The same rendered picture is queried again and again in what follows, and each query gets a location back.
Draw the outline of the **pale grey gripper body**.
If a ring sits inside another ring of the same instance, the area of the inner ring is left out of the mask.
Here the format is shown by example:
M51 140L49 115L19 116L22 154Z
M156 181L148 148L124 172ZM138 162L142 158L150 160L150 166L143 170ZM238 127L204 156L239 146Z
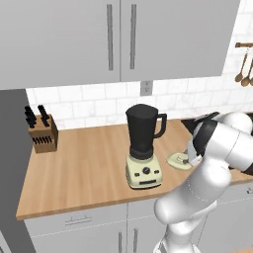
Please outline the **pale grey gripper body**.
M197 151L196 151L196 149L193 145L193 141L191 139L188 142L187 154L188 154L188 162L192 166L198 165L203 159L201 154L197 154Z

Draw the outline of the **cream blender lid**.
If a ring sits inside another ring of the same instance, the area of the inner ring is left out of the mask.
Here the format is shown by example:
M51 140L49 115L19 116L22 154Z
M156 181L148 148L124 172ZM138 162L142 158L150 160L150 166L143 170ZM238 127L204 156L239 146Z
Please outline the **cream blender lid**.
M185 153L173 153L167 158L167 163L175 169L189 170L192 165L188 162L188 155Z

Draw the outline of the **cream blender base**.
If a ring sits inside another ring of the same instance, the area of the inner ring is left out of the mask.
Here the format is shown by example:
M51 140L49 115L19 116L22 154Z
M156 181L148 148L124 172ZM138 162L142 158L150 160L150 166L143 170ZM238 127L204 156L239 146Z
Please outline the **cream blender base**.
M150 189L162 184L162 169L155 154L145 160L126 158L126 179L132 189Z

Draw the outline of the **black blender jar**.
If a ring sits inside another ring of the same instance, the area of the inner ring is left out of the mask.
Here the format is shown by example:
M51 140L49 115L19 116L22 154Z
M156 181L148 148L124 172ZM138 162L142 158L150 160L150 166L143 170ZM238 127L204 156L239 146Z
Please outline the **black blender jar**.
M167 115L159 114L154 107L136 104L126 110L130 139L129 154L139 160L153 155L153 139L161 137L166 130Z

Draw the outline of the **black hob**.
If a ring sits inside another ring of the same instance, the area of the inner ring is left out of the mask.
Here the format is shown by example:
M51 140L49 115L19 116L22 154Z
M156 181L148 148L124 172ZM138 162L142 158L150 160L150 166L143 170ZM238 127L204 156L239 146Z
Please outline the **black hob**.
M253 176L253 121L249 115L214 112L182 120L182 124L203 159L224 161L229 168Z

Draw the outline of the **narrow grey drawer front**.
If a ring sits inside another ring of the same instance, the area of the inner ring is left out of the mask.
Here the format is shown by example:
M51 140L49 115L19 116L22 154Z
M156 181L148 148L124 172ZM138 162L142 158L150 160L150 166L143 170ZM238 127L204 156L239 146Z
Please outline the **narrow grey drawer front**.
M156 201L157 201L157 198L129 203L128 217L140 218L140 217L154 215L154 204Z

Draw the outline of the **grey base cupboard run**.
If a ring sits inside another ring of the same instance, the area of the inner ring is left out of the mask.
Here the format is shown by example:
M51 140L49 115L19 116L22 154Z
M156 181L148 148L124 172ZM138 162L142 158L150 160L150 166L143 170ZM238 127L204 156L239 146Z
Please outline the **grey base cupboard run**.
M253 246L253 183L230 186L195 232L202 253L230 253Z

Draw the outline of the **wooden hanging spoon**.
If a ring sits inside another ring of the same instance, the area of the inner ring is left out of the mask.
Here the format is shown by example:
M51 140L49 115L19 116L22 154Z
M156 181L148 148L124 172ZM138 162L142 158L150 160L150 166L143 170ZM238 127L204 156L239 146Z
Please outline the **wooden hanging spoon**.
M243 87L246 87L246 86L250 83L250 78L249 78L249 76L250 76L250 73L251 73L252 68L253 68L253 59L251 60L251 65L250 65L250 69L249 69L249 71L248 71L247 76L246 76L245 78L243 78L242 81L241 81L241 85L242 85Z
M243 58L243 62L242 62L242 66L241 66L241 69L240 69L240 72L235 76L235 82L240 82L243 78L243 68L244 68L244 65L246 63L246 60L247 60L247 56L248 56L248 49L246 50L246 53L244 55L244 58Z

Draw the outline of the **grey base cupboard door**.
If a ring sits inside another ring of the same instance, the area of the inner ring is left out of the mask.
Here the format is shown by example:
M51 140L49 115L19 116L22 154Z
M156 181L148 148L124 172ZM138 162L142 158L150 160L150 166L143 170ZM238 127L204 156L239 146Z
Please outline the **grey base cupboard door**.
M126 253L125 221L82 227L47 235L33 236L37 253L119 253L119 232Z
M131 218L127 221L127 253L133 253L133 230L138 228L136 253L153 253L156 244L165 234L166 225L154 215Z

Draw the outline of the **brown wooden knife block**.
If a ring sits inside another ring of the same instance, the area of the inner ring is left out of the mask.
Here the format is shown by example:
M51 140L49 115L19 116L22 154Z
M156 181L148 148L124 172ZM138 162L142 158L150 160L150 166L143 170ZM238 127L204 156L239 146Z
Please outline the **brown wooden knife block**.
M36 115L37 123L34 128L28 127L29 135L31 136L36 153L48 153L57 150L58 129L53 120L52 115L48 115L46 120L48 126L42 122L42 116Z

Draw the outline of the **wide grey drawer front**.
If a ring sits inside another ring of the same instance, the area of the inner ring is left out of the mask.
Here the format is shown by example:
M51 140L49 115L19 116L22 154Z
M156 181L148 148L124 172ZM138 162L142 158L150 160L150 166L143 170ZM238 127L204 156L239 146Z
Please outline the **wide grey drawer front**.
M72 216L91 216L92 221L66 226L65 222ZM116 221L124 221L127 218L127 205L114 205L83 211L66 212L25 220L25 225L31 236L47 235L75 228L90 227L101 224L109 224Z

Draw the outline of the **grey tall cabinet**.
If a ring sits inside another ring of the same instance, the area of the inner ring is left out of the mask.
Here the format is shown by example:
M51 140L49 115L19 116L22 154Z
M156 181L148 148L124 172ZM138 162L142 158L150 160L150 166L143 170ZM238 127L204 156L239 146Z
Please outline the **grey tall cabinet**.
M12 253L36 253L16 212L32 151L25 120L26 90L0 91L0 231Z

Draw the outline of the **grey wall socket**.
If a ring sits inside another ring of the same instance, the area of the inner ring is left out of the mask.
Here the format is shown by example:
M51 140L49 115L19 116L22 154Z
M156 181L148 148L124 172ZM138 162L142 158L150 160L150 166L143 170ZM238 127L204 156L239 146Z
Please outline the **grey wall socket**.
M153 89L152 81L141 81L140 82L140 95L141 96L151 96Z

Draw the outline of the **grey wall cupboard door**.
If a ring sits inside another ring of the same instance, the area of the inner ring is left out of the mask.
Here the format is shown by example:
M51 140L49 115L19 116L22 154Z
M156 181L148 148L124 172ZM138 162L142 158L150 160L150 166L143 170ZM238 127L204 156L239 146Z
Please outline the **grey wall cupboard door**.
M119 80L120 0L0 0L0 90Z
M122 0L122 79L219 76L240 0ZM131 4L136 4L135 65L130 69Z

